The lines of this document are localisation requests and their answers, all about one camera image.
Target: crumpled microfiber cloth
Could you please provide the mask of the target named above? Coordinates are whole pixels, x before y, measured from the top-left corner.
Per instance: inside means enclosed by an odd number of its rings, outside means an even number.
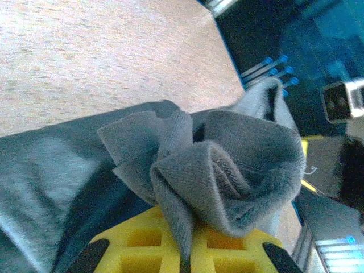
[[[161,119],[147,111],[98,131],[114,173],[160,206],[185,269],[196,220],[244,236],[298,194],[305,168],[300,135],[275,78],[235,105],[208,112],[203,130],[203,140],[193,142],[188,113]]]

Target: gray cloth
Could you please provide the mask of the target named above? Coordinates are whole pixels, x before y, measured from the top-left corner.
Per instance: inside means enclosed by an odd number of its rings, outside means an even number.
[[[114,173],[144,201],[160,205],[186,268],[197,219],[244,236],[298,194],[305,168],[277,79],[199,118],[200,142],[193,142],[192,118],[182,111],[169,118],[136,113],[98,131]]]
[[[65,272],[96,234],[150,208],[112,173],[97,129],[149,102],[0,138],[0,272]]]

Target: metal rod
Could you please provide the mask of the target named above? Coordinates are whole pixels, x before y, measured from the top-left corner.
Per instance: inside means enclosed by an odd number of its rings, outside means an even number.
[[[261,74],[263,74],[263,73],[265,73],[267,71],[269,71],[271,68],[275,67],[276,65],[279,65],[281,63],[285,63],[286,61],[288,61],[288,57],[286,55],[283,55],[277,61],[275,61],[275,62],[273,62],[273,63],[271,63],[269,65],[264,66],[263,68],[261,68],[261,69],[257,70],[256,72],[248,75],[247,77],[244,77],[243,82],[246,83],[248,81],[251,81],[252,79],[260,76]]]
[[[243,73],[240,74],[240,76],[242,78],[248,76],[249,74],[252,74],[254,71],[257,71],[258,69],[261,69],[263,66],[267,65],[267,64],[270,64],[273,62],[273,59],[270,58],[270,57],[266,57],[264,59],[264,61],[262,61],[261,63],[253,66],[252,68],[249,68],[247,71],[244,71]]]

